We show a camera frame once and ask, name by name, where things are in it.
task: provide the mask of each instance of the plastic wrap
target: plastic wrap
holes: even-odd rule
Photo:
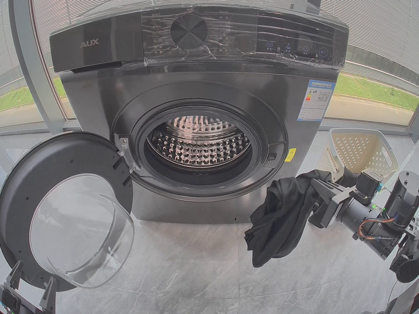
[[[348,27],[301,0],[108,0],[70,26],[127,13],[141,14],[145,66],[208,60],[344,66]],[[172,34],[188,13],[207,26],[206,38],[191,49]]]

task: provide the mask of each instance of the control panel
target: control panel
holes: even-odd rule
[[[348,40],[347,28],[311,15],[217,6],[143,11],[142,28],[148,64],[222,56],[342,67]]]
[[[144,60],[147,66],[197,60],[257,60],[270,65],[292,60],[340,69],[349,30],[334,21],[292,10],[150,6],[60,30],[51,35],[50,45],[55,71],[129,60]]]
[[[293,14],[260,12],[256,51],[332,61],[334,35],[333,27],[317,21]]]

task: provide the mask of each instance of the cable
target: cable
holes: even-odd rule
[[[379,237],[379,236],[365,236],[362,233],[362,227],[364,224],[366,224],[367,222],[378,222],[378,223],[389,223],[389,222],[393,222],[394,221],[394,217],[392,218],[368,218],[364,221],[362,221],[362,223],[359,225],[358,228],[358,233],[360,237],[363,237],[365,239],[392,239],[392,237]]]
[[[396,284],[397,284],[397,280],[395,281],[395,283],[394,283],[394,285],[393,285],[393,288],[391,289],[390,295],[388,296],[387,306],[388,306],[388,304],[390,303],[391,294],[393,293],[394,286],[395,286]]]

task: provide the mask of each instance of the black garment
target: black garment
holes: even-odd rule
[[[253,250],[252,262],[255,268],[271,258],[281,258],[291,253],[300,241],[316,202],[320,206],[316,217],[321,220],[321,208],[324,209],[324,214],[327,204],[323,204],[323,200],[311,186],[312,178],[321,181],[332,179],[330,172],[313,170],[296,178],[273,181],[266,189],[265,202],[250,216],[253,227],[245,232],[247,250]]]

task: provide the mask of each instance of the front-load washing machine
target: front-load washing machine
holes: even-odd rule
[[[297,174],[348,33],[301,0],[109,0],[52,34],[54,70],[83,132],[39,144],[9,174],[0,196],[9,264],[23,259],[38,287],[48,275],[60,276],[61,290],[93,287],[109,274],[92,277],[83,259],[115,272],[133,236],[129,213],[247,222],[273,179]],[[37,240],[47,234],[59,247],[63,224],[97,235],[68,238],[90,241],[79,263]],[[95,256],[101,236],[124,248],[119,256]]]

